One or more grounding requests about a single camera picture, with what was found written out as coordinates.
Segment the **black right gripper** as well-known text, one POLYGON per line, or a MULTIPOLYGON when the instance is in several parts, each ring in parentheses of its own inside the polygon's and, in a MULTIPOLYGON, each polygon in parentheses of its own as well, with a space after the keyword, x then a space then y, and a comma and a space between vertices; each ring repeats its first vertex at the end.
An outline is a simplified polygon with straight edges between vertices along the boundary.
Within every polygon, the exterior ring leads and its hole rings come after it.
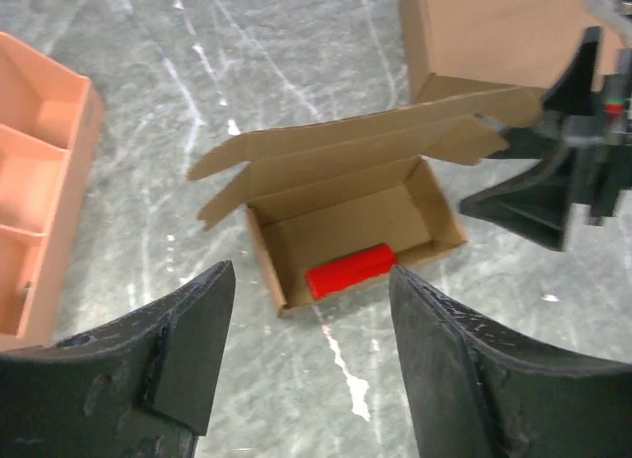
MULTIPOLYGON (((593 76, 601 27, 588 27, 571 62, 541 97, 545 112, 593 113, 593 76)), ((587 223, 600 226, 616 214, 631 190, 631 50, 618 54, 616 72, 602 78, 594 114, 584 127, 575 120, 567 138, 576 149, 557 149, 498 185, 459 202, 459 211, 493 223, 543 248, 561 252, 572 203, 589 208, 587 223)))

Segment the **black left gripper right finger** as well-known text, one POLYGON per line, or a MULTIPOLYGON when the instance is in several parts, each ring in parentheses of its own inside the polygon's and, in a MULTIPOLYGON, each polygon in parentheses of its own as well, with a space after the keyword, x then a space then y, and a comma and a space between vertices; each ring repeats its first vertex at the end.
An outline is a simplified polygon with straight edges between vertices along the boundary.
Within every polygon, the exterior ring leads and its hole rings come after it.
POLYGON ((543 343, 389 275, 397 351, 423 457, 627 457, 631 367, 543 343))

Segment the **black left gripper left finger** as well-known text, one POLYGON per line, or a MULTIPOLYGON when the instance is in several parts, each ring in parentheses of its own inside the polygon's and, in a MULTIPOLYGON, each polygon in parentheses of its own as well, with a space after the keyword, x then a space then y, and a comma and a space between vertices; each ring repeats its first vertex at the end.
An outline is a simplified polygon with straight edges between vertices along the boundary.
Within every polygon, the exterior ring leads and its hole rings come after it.
POLYGON ((193 456, 208 429, 235 289, 223 261, 102 326, 4 352, 2 455, 193 456))

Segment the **red block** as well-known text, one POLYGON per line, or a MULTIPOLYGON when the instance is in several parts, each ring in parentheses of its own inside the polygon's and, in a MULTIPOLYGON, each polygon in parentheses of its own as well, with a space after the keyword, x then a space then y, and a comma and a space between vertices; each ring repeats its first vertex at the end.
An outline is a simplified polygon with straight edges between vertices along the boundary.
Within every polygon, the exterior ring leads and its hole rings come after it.
POLYGON ((380 244, 313 267, 305 278, 313 298, 320 300, 388 273, 396 263, 392 249, 380 244))

